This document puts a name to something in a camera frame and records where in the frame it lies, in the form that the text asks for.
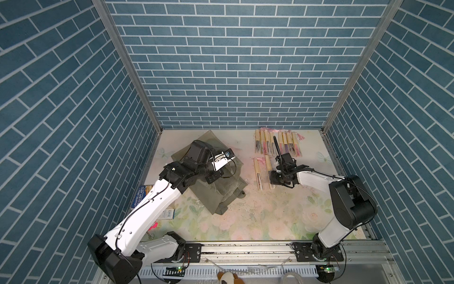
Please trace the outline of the second-row bamboo folding fan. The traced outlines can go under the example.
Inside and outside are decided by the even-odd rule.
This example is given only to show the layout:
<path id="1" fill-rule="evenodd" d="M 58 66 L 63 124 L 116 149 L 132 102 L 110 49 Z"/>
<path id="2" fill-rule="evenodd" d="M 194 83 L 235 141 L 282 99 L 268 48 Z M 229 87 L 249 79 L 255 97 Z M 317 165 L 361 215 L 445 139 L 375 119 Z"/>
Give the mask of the second-row bamboo folding fan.
<path id="1" fill-rule="evenodd" d="M 267 175 L 268 175 L 268 184 L 270 189 L 275 189 L 275 185 L 271 183 L 271 174 L 273 171 L 272 165 L 271 165 L 271 160 L 269 155 L 265 155 L 265 160 L 266 160 L 266 168 L 267 168 Z"/>

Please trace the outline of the white red-flecked fan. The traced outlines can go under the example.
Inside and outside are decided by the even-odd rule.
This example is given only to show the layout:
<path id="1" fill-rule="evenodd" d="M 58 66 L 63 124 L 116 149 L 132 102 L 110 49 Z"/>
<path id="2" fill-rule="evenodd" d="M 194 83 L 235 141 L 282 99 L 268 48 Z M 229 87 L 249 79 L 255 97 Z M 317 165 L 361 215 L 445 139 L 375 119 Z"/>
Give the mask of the white red-flecked fan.
<path id="1" fill-rule="evenodd" d="M 287 135 L 288 152 L 289 152 L 292 156 L 295 156 L 295 155 L 296 155 L 296 151 L 295 151 L 295 148 L 294 148 L 294 141 L 293 141 L 292 132 L 289 131 L 289 132 L 286 133 L 286 135 Z"/>

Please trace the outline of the pink folding fan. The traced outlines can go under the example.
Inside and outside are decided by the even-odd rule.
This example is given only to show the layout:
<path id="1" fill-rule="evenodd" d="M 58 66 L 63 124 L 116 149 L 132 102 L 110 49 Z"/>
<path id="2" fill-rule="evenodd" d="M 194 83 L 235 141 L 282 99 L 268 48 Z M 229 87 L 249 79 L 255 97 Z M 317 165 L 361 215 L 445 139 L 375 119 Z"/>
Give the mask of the pink folding fan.
<path id="1" fill-rule="evenodd" d="M 261 153 L 266 155 L 267 154 L 267 142 L 266 142 L 266 134 L 263 129 L 259 130 L 260 134 L 260 147 L 261 147 Z"/>

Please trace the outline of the olive green canvas tote bag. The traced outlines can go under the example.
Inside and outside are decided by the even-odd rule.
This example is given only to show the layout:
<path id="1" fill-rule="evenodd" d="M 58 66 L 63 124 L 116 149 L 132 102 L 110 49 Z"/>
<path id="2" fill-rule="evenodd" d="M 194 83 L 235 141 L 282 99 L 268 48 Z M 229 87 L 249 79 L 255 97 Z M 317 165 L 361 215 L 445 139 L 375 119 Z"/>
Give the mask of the olive green canvas tote bag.
<path id="1" fill-rule="evenodd" d="M 222 151 L 228 150 L 212 131 L 206 132 L 198 140 L 212 146 L 213 158 Z M 190 145 L 173 154 L 172 160 L 181 161 L 189 147 Z M 242 166 L 243 163 L 236 157 L 222 169 L 214 171 L 211 160 L 207 168 L 193 170 L 198 175 L 189 188 L 211 214 L 223 215 L 231 202 L 245 197 L 244 188 L 247 182 L 240 177 Z"/>

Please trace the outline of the brown folding fan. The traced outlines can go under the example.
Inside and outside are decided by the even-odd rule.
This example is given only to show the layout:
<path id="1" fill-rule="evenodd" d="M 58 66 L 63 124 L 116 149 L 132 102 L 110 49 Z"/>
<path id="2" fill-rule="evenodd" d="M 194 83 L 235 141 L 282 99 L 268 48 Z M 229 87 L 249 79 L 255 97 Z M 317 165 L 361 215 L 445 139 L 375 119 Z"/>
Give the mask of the brown folding fan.
<path id="1" fill-rule="evenodd" d="M 263 153 L 265 155 L 271 155 L 271 144 L 270 144 L 270 134 L 268 130 L 262 130 L 262 138 L 264 139 L 263 142 Z"/>

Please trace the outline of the black patterned bamboo folding fan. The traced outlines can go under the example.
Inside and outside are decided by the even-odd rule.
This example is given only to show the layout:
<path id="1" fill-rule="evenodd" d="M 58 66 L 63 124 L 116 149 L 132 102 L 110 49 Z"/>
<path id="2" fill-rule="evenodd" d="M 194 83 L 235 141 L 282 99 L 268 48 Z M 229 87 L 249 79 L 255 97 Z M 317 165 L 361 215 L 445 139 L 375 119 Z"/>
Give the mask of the black patterned bamboo folding fan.
<path id="1" fill-rule="evenodd" d="M 262 153 L 262 150 L 261 150 L 261 134 L 260 134 L 260 130 L 259 129 L 255 130 L 254 147 L 255 147 L 255 153 Z"/>

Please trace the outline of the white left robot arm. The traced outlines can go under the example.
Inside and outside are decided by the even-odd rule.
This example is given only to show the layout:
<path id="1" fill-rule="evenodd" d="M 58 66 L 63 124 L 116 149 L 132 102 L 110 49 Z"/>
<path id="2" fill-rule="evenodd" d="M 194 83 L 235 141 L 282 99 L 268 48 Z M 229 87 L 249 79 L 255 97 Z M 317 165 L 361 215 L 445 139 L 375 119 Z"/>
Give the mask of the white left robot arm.
<path id="1" fill-rule="evenodd" d="M 186 242 L 174 232 L 149 244 L 140 241 L 186 189 L 199 179 L 213 183 L 234 158 L 231 150 L 215 155 L 210 144 L 193 141 L 183 158 L 165 165 L 152 190 L 116 227 L 89 240 L 87 246 L 95 263 L 113 283 L 128 284 L 139 277 L 144 265 L 183 260 Z"/>

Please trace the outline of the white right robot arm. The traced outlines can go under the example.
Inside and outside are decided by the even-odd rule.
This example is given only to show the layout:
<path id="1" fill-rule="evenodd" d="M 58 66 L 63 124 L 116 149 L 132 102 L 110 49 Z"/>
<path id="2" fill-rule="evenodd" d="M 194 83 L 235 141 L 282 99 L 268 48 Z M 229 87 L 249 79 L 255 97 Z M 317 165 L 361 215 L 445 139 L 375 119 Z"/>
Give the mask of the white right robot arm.
<path id="1" fill-rule="evenodd" d="M 323 260 L 339 247 L 342 240 L 378 213 L 377 203 L 356 175 L 336 176 L 318 172 L 308 165 L 297 165 L 289 153 L 275 157 L 277 169 L 270 172 L 270 183 L 286 188 L 306 185 L 331 196 L 334 217 L 313 237 L 311 251 Z"/>

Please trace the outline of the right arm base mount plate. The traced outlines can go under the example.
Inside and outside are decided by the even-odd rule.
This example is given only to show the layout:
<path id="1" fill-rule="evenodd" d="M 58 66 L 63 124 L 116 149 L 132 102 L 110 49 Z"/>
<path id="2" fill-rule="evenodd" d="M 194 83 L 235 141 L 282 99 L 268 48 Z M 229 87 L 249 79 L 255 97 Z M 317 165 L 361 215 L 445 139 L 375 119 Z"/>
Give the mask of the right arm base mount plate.
<path id="1" fill-rule="evenodd" d="M 339 245 L 326 248 L 321 243 L 293 242 L 290 248 L 294 251 L 298 262 L 344 261 L 344 254 Z"/>

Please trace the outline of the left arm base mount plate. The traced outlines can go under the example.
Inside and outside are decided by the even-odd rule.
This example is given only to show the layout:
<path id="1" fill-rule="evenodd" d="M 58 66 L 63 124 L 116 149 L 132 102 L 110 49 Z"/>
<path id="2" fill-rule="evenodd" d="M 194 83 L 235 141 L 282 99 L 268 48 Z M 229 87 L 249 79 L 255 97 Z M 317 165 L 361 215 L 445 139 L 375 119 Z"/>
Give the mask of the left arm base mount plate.
<path id="1" fill-rule="evenodd" d="M 169 258 L 158 260 L 157 263 L 182 262 L 192 264 L 199 263 L 202 254 L 201 243 L 186 243 L 184 247 L 179 245 L 174 255 Z"/>

